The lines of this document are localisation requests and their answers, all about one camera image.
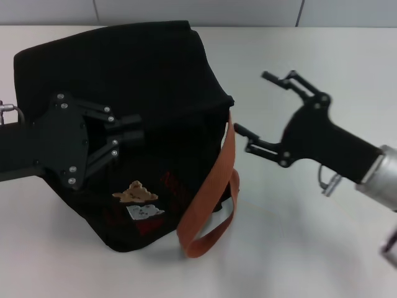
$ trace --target white surface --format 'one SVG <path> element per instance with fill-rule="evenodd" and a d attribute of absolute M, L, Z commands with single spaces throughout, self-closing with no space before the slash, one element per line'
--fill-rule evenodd
<path fill-rule="evenodd" d="M 96 25 L 92 0 L 1 0 L 0 24 Z"/>
<path fill-rule="evenodd" d="M 397 27 L 395 0 L 305 0 L 300 27 Z"/>
<path fill-rule="evenodd" d="M 96 0 L 100 24 L 188 20 L 198 26 L 294 27 L 301 0 Z"/>
<path fill-rule="evenodd" d="M 0 27 L 0 98 L 15 102 L 18 51 L 89 29 Z M 236 100 L 234 121 L 265 140 L 279 140 L 301 103 L 259 76 L 296 69 L 332 95 L 335 123 L 397 147 L 397 30 L 197 30 L 216 77 Z M 394 298 L 397 273 L 378 246 L 396 215 L 348 181 L 325 198 L 315 162 L 282 169 L 243 153 L 245 140 L 236 138 L 236 220 L 196 260 L 183 258 L 175 233 L 144 250 L 115 253 L 40 179 L 0 183 L 0 296 Z M 225 205 L 211 225 L 226 216 Z"/>

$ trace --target black fabric bag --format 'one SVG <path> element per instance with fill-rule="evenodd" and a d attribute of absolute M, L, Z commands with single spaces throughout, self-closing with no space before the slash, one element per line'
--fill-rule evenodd
<path fill-rule="evenodd" d="M 59 90 L 109 105 L 116 117 L 141 115 L 145 145 L 121 147 L 82 189 L 62 188 L 51 173 L 43 179 L 113 250 L 137 250 L 176 229 L 218 157 L 233 105 L 188 22 L 106 27 L 38 45 L 15 56 L 14 77 L 28 123 Z M 102 131 L 87 129 L 93 152 Z M 122 194 L 132 182 L 146 198 Z M 226 188 L 220 202 L 229 196 Z"/>

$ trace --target embroidered patch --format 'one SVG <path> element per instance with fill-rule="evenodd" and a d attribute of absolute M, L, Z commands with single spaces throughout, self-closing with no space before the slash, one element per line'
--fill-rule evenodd
<path fill-rule="evenodd" d="M 152 194 L 143 187 L 139 181 L 132 182 L 130 187 L 122 193 L 116 192 L 112 195 L 118 197 L 121 203 L 145 203 L 159 198 L 156 194 Z"/>
<path fill-rule="evenodd" d="M 162 214 L 164 211 L 158 209 L 155 205 L 149 204 L 143 207 L 137 205 L 127 206 L 127 210 L 130 213 L 133 220 L 143 220 L 149 217 Z"/>

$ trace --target silver metal cylinder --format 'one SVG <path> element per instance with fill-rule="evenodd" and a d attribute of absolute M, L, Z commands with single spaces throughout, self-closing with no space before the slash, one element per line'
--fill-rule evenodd
<path fill-rule="evenodd" d="M 383 145 L 379 156 L 356 190 L 397 211 L 397 150 Z"/>

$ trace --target white table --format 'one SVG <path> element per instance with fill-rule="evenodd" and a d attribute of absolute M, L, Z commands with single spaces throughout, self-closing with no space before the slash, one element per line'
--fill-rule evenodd
<path fill-rule="evenodd" d="M 94 27 L 0 27 L 0 99 L 15 103 L 13 56 Z M 236 101 L 234 121 L 277 142 L 299 98 L 260 79 L 295 69 L 334 98 L 331 118 L 374 145 L 397 147 L 397 29 L 197 28 Z M 16 115 L 6 115 L 15 121 Z M 40 179 L 0 183 L 0 296 L 396 297 L 397 272 L 378 246 L 397 222 L 345 180 L 328 199 L 318 165 L 290 169 L 243 153 L 236 219 L 205 256 L 186 260 L 175 233 L 116 253 Z M 225 218 L 228 204 L 212 226 Z"/>

